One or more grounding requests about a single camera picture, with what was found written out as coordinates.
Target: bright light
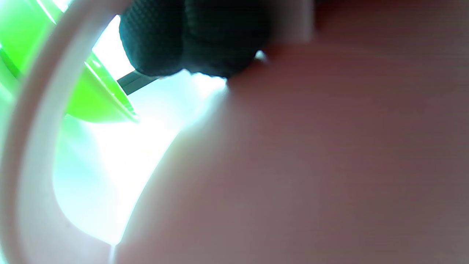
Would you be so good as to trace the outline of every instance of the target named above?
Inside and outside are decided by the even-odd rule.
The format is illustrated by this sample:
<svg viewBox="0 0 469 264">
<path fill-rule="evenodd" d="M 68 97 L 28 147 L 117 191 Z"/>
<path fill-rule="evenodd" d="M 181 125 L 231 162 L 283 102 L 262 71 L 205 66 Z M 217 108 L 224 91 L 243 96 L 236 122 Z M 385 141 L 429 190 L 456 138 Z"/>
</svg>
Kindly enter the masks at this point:
<svg viewBox="0 0 469 264">
<path fill-rule="evenodd" d="M 65 11 L 71 0 L 54 2 Z M 122 47 L 119 23 L 117 16 L 93 48 L 114 79 L 134 71 Z M 185 125 L 203 115 L 210 96 L 226 88 L 223 78 L 183 70 L 129 97 L 140 114 L 139 124 L 89 124 L 65 117 L 54 176 L 64 214 L 87 234 L 118 244 L 167 148 Z"/>
<path fill-rule="evenodd" d="M 68 9 L 72 0 L 53 0 L 62 12 Z M 121 18 L 116 16 L 106 27 L 101 37 L 96 42 L 93 52 L 99 58 L 103 66 L 109 71 L 111 76 L 118 80 L 135 69 L 130 64 L 122 46 L 119 35 L 119 24 Z"/>
</svg>

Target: pink surface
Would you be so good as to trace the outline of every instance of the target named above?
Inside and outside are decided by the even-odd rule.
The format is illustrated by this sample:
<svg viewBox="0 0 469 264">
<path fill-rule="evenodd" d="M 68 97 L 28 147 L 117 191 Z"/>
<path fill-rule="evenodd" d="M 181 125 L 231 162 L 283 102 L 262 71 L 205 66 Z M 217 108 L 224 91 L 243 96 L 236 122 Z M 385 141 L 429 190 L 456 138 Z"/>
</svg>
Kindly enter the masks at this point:
<svg viewBox="0 0 469 264">
<path fill-rule="evenodd" d="M 469 5 L 318 12 L 176 138 L 117 263 L 467 262 Z"/>
</svg>

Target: blurry object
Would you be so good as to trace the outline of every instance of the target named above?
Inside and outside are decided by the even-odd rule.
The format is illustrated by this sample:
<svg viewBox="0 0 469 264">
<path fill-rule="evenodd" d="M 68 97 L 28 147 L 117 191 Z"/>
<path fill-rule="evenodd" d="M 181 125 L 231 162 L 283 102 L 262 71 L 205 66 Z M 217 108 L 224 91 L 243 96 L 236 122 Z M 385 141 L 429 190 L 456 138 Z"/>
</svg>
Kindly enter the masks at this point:
<svg viewBox="0 0 469 264">
<path fill-rule="evenodd" d="M 4 0 L 0 2 L 0 59 L 21 79 L 50 30 L 62 16 L 51 0 Z M 18 93 L 17 85 L 7 89 Z M 70 98 L 67 113 L 95 123 L 138 120 L 125 93 L 92 53 Z"/>
</svg>

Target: green plastic part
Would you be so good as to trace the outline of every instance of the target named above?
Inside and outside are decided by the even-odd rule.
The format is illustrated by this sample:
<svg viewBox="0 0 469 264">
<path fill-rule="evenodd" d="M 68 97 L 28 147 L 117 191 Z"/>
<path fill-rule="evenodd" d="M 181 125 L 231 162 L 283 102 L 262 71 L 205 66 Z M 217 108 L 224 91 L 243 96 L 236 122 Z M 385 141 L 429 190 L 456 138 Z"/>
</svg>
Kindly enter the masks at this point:
<svg viewBox="0 0 469 264">
<path fill-rule="evenodd" d="M 17 79 L 28 72 L 62 11 L 52 0 L 0 1 L 0 60 Z M 7 87 L 18 94 L 18 86 Z M 83 65 L 67 113 L 93 123 L 138 122 L 126 94 L 92 53 Z"/>
</svg>

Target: white plastic frame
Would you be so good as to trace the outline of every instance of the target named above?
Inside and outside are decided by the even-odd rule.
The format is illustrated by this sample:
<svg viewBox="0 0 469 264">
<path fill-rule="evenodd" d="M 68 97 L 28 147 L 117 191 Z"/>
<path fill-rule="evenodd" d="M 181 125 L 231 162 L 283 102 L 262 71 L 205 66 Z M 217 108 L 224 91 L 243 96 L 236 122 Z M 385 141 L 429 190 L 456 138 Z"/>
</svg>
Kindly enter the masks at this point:
<svg viewBox="0 0 469 264">
<path fill-rule="evenodd" d="M 110 245 L 79 231 L 63 215 L 52 168 L 60 123 L 82 62 L 131 1 L 73 1 L 23 82 L 0 166 L 0 243 L 10 264 L 109 263 Z M 276 42 L 309 41 L 312 1 L 272 1 L 284 10 Z"/>
</svg>

